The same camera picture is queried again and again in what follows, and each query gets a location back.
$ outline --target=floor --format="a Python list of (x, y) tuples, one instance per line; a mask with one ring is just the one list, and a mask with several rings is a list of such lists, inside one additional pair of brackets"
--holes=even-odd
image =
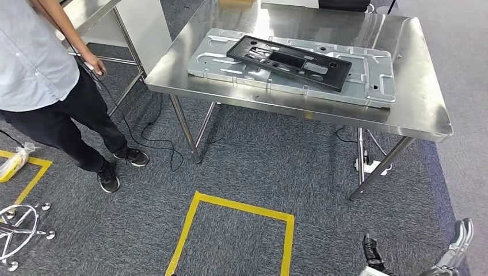
[[(172, 37), (199, 5), (189, 0), (162, 4)], [(117, 57), (127, 54), (97, 45), (92, 50)], [(106, 84), (112, 91), (120, 91), (135, 74), (129, 66), (107, 67)], [(181, 101), (195, 133), (208, 103)], [(360, 243), (366, 229), (378, 233), (393, 271), (416, 275), (432, 266), (452, 236), (454, 215), (433, 143), (415, 142), (376, 189), (351, 203), (347, 197), (356, 183), (355, 147), (334, 136), (339, 126), (220, 105), (204, 138), (204, 162), (195, 165), (167, 96), (138, 83), (122, 109), (130, 110), (127, 121), (142, 141), (139, 133), (158, 115), (160, 105), (161, 117), (146, 135), (174, 142), (184, 156), (177, 172), (171, 172), (170, 151), (145, 149), (150, 165), (134, 168), (120, 162), (123, 186), (109, 195), (101, 192), (95, 175), (76, 168), (59, 151), (35, 152), (54, 162), (26, 202), (53, 203), (52, 210), (41, 214), (41, 227), (57, 230), (58, 236), (53, 241), (36, 239), (23, 250), (17, 257), (19, 274), (162, 274), (196, 190), (293, 214), (293, 275), (357, 275), (365, 265)], [(128, 133), (120, 113), (113, 119)], [(0, 127), (25, 140), (5, 123)], [(98, 135), (81, 128), (84, 139), (109, 156)], [(341, 134), (353, 138), (350, 128)], [(388, 149), (399, 139), (381, 134), (377, 138)], [(5, 150), (15, 146), (4, 137), (0, 142)], [(372, 155), (380, 154), (370, 140), (366, 144)], [(175, 156), (173, 165), (180, 160)], [(13, 202), (36, 170), (27, 165), (12, 182), (0, 186), (1, 202)], [(281, 221), (201, 203), (176, 274), (278, 274), (284, 226)], [(462, 275), (469, 275), (466, 268)]]
[(488, 275), (488, 2), (400, 0), (400, 10), (420, 18), (451, 116), (454, 136), (437, 145), (456, 218), (472, 217), (475, 237), (468, 262)]

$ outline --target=table top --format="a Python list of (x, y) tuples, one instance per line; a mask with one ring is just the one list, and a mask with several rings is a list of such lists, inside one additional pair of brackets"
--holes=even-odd
[[(82, 36), (109, 13), (121, 0), (67, 0), (62, 3), (64, 12)], [(64, 36), (56, 30), (56, 36), (65, 44)]]
[[(186, 64), (211, 28), (374, 48), (392, 54), (396, 103), (379, 109), (188, 75)], [(375, 131), (444, 141), (453, 134), (417, 18), (205, 0), (146, 78), (152, 91)]]

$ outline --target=stainless steel table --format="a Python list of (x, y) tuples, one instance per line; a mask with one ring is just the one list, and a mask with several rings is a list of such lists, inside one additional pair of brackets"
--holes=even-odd
[[(88, 32), (88, 30), (90, 30), (91, 27), (95, 26), (95, 24), (98, 23), (105, 15), (112, 12), (117, 19), (117, 22), (119, 23), (120, 30), (122, 31), (125, 42), (127, 43), (129, 51), (134, 60), (124, 60), (106, 56), (99, 56), (98, 58), (107, 62), (134, 65), (137, 66), (139, 69), (139, 72), (130, 81), (124, 92), (122, 92), (120, 98), (116, 100), (115, 104), (109, 110), (108, 114), (110, 116), (119, 107), (129, 91), (131, 91), (137, 80), (141, 77), (145, 78), (147, 76), (142, 66), (142, 62), (140, 61), (139, 55), (135, 50), (134, 44), (132, 43), (132, 40), (127, 33), (125, 25), (120, 18), (119, 12), (117, 11), (116, 5), (120, 1), (121, 0), (68, 0), (62, 3), (64, 12), (68, 15), (71, 23), (73, 23), (74, 28), (77, 30), (80, 36)], [(56, 36), (59, 38), (59, 40), (62, 41), (63, 45), (68, 48), (70, 45), (68, 44), (64, 36), (58, 30), (56, 30), (55, 32)]]
[[(369, 108), (188, 75), (186, 64), (211, 28), (389, 51), (394, 59), (396, 104), (391, 109)], [(351, 200), (370, 187), (415, 139), (441, 142), (453, 134), (417, 18), (268, 5), (259, 0), (206, 0), (146, 83), (152, 91), (170, 94), (196, 162), (201, 161), (197, 148), (215, 102), (357, 127), (359, 187)], [(212, 102), (196, 141), (178, 96)], [(366, 180), (363, 128), (403, 136)]]

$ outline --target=yellow floor marking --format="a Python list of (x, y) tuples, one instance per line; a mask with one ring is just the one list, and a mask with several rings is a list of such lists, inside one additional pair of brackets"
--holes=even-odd
[(291, 248), (293, 244), (293, 228), (295, 225), (295, 217), (292, 214), (286, 214), (283, 212), (269, 210), (232, 200), (225, 200), (220, 197), (201, 194), (198, 191), (195, 191), (192, 202), (190, 203), (190, 207), (188, 208), (188, 212), (186, 213), (185, 223), (183, 224), (183, 229), (181, 230), (180, 239), (178, 240), (178, 243), (174, 250), (174, 254), (171, 258), (168, 268), (166, 269), (166, 276), (173, 275), (176, 270), (176, 266), (178, 265), (183, 246), (185, 245), (186, 237), (188, 236), (188, 232), (190, 231), (190, 226), (192, 225), (193, 217), (195, 216), (200, 201), (285, 221), (287, 224), (285, 228), (283, 258), (281, 261), (281, 275), (285, 276), (289, 274), (289, 267), (291, 262)]
[[(0, 150), (0, 157), (5, 157), (9, 158), (12, 157), (15, 153), (13, 152), (8, 152), (8, 151), (2, 151)], [(34, 157), (29, 157), (27, 159), (27, 163), (34, 164), (41, 166), (41, 169), (37, 172), (36, 176), (27, 184), (27, 186), (24, 188), (24, 190), (20, 193), (20, 195), (17, 197), (17, 200), (15, 201), (14, 204), (20, 204), (24, 200), (24, 198), (29, 194), (29, 192), (34, 188), (36, 185), (37, 181), (45, 174), (49, 166), (52, 164), (51, 161), (39, 159), (39, 158), (34, 158)]]

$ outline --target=sneaker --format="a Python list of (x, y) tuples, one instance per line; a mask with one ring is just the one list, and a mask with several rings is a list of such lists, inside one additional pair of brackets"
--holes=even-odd
[(147, 154), (145, 154), (144, 152), (134, 148), (127, 149), (125, 155), (113, 154), (113, 156), (118, 159), (125, 159), (127, 161), (130, 161), (131, 164), (135, 167), (144, 167), (145, 165), (147, 165), (147, 163), (149, 163), (149, 156), (147, 156)]
[(120, 187), (120, 181), (117, 175), (115, 175), (115, 164), (109, 163), (107, 161), (104, 162), (102, 169), (97, 172), (98, 181), (100, 182), (100, 186), (102, 190), (106, 193), (114, 193)]

